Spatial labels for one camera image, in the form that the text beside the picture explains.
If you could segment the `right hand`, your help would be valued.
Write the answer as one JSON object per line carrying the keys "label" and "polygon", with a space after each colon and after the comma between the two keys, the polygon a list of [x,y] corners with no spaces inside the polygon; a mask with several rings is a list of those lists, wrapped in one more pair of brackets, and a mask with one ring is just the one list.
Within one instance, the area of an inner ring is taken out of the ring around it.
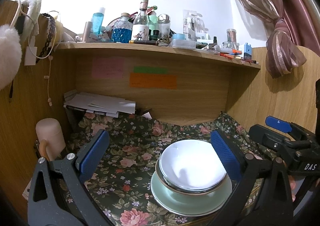
{"label": "right hand", "polygon": [[294,202],[295,199],[296,199],[296,196],[295,196],[295,194],[293,193],[293,191],[294,191],[295,188],[296,188],[296,181],[295,181],[294,177],[291,176],[291,175],[288,175],[288,179],[289,179],[289,183],[290,183],[292,201]]}

